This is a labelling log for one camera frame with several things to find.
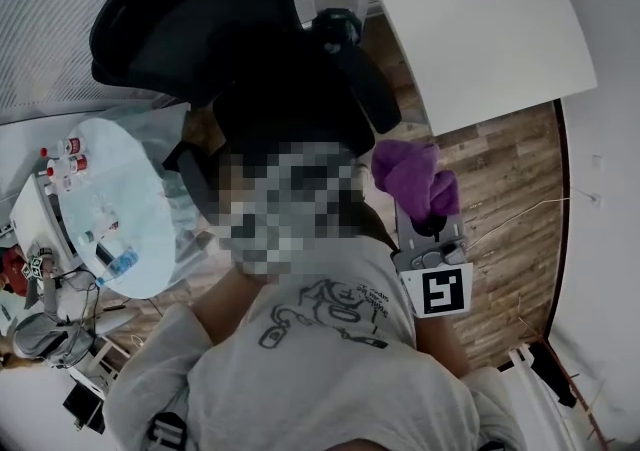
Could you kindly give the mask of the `purple cloth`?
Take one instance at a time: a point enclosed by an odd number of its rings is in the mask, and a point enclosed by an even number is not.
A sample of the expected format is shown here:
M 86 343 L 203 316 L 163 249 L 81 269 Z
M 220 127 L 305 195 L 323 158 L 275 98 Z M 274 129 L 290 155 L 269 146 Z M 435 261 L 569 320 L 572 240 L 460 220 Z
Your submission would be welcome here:
M 431 215 L 456 215 L 457 177 L 451 170 L 441 170 L 438 158 L 439 148 L 433 143 L 383 140 L 373 151 L 374 184 L 415 222 L 425 222 Z

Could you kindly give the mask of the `white floor stand base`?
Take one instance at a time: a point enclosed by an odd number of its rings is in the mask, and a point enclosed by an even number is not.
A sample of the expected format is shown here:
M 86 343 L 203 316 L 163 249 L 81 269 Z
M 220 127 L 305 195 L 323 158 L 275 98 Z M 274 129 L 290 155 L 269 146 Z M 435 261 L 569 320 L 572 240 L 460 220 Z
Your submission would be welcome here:
M 135 309 L 102 312 L 95 317 L 93 334 L 96 337 L 108 336 L 112 332 L 131 323 L 138 315 L 139 311 Z

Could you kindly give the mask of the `white window blinds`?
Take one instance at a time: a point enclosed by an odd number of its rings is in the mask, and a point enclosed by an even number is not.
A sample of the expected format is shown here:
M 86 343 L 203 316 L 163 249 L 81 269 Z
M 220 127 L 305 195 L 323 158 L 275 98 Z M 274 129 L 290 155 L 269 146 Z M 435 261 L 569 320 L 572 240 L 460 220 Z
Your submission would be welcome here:
M 0 0 L 0 125 L 98 101 L 157 100 L 91 75 L 89 34 L 106 0 Z

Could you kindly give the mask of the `round light blue table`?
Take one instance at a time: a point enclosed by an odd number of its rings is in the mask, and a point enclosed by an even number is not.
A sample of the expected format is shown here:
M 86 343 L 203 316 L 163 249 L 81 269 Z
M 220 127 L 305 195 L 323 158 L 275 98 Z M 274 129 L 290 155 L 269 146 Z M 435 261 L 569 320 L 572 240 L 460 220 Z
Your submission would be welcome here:
M 107 288 L 147 299 L 181 280 L 199 213 L 181 176 L 163 167 L 182 140 L 187 103 L 151 110 L 124 106 L 97 113 L 68 133 L 83 139 L 87 170 L 59 195 L 63 222 L 76 252 L 95 276 L 106 266 L 96 244 L 78 236 L 108 218 L 119 228 L 100 243 L 115 257 L 131 247 L 138 263 Z

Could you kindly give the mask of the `small bottle grey cap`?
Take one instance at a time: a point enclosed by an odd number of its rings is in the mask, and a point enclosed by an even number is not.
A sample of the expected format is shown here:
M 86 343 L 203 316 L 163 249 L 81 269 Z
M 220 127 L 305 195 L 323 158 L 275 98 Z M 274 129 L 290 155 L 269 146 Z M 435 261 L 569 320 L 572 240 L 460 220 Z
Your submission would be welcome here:
M 98 222 L 93 228 L 84 231 L 78 236 L 81 245 L 99 243 L 107 236 L 113 234 L 119 228 L 117 219 L 108 218 L 106 221 Z

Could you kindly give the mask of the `person's left forearm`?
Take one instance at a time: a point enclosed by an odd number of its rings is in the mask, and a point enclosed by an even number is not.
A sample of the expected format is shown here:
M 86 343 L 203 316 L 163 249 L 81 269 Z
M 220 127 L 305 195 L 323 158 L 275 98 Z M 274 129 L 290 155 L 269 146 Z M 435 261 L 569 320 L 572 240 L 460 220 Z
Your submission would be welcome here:
M 235 332 L 266 285 L 264 279 L 234 267 L 192 303 L 191 311 L 213 345 Z

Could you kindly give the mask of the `person's right forearm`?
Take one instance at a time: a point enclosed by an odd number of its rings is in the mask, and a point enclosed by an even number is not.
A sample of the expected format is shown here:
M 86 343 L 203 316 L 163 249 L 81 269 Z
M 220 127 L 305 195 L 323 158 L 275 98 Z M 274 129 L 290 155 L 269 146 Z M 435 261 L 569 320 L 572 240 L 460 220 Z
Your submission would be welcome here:
M 415 318 L 416 349 L 431 355 L 457 378 L 471 372 L 465 348 L 447 316 Z

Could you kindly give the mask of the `white metal rack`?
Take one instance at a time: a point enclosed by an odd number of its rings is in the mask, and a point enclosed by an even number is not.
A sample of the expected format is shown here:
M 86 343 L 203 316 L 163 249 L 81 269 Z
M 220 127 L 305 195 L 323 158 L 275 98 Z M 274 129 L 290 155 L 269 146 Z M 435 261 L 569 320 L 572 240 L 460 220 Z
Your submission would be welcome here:
M 528 451 L 572 451 L 560 413 L 546 384 L 520 348 L 511 349 L 512 367 L 504 375 Z

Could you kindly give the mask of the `white side cabinet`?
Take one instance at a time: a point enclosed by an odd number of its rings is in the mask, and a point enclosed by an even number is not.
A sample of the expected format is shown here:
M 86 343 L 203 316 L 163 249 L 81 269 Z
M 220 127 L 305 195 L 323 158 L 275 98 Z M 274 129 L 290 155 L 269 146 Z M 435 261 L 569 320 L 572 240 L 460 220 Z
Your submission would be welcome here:
M 58 271 L 68 273 L 81 266 L 82 260 L 67 234 L 58 197 L 47 190 L 49 185 L 44 176 L 31 174 L 11 209 L 10 222 L 25 254 L 48 248 Z

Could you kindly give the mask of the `blue water bottle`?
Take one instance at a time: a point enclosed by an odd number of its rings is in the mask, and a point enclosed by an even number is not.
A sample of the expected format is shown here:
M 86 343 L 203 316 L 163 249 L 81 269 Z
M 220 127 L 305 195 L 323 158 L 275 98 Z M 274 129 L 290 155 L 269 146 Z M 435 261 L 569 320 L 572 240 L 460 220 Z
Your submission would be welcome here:
M 102 275 L 96 279 L 96 285 L 102 288 L 106 284 L 119 279 L 136 265 L 138 260 L 138 254 L 131 247 L 125 249 L 108 263 Z

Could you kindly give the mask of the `black mesh office chair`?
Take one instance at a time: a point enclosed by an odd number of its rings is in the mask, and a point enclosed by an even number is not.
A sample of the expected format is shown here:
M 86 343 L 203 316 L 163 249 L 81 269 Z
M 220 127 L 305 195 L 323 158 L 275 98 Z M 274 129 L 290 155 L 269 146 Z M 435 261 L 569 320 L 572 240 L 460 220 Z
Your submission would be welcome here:
M 294 0 L 107 0 L 90 34 L 92 74 L 210 107 L 224 152 L 334 142 L 360 156 L 378 134 Z

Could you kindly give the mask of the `white square table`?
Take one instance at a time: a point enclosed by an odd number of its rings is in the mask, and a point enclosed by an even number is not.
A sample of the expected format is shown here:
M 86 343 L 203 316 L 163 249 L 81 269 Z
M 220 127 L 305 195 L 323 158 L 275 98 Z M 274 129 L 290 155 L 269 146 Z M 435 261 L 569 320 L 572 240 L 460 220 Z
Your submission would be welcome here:
M 377 1 L 435 135 L 597 85 L 570 0 Z

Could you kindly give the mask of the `black dustpan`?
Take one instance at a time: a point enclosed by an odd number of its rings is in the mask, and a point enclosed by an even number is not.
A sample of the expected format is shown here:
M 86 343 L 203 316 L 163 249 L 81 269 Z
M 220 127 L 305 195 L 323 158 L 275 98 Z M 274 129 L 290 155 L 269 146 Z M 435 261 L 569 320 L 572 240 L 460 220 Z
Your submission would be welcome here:
M 568 408 L 574 408 L 577 399 L 571 386 L 559 364 L 553 358 L 551 352 L 542 342 L 533 342 L 529 345 L 529 352 L 533 356 L 531 369 L 547 384 L 558 397 L 558 402 Z

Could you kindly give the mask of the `person's grey t-shirt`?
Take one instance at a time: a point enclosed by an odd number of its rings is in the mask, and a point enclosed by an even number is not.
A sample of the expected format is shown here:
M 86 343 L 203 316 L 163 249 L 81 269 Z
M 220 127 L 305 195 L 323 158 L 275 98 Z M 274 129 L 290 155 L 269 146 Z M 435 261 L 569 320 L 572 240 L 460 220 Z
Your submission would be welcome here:
M 326 240 L 267 285 L 213 345 L 171 306 L 103 408 L 120 451 L 146 451 L 154 416 L 186 423 L 186 451 L 525 451 L 493 368 L 457 378 L 416 349 L 387 235 Z

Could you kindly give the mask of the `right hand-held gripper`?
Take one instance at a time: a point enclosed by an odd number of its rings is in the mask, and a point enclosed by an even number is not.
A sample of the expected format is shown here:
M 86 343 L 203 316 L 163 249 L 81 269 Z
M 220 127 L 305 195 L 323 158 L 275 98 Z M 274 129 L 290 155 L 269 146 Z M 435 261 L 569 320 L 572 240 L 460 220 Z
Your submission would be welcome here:
M 411 218 L 398 202 L 395 213 L 399 251 L 392 260 L 414 316 L 425 319 L 468 312 L 473 264 L 466 258 L 461 215 L 431 215 L 433 237 L 429 238 L 414 229 Z

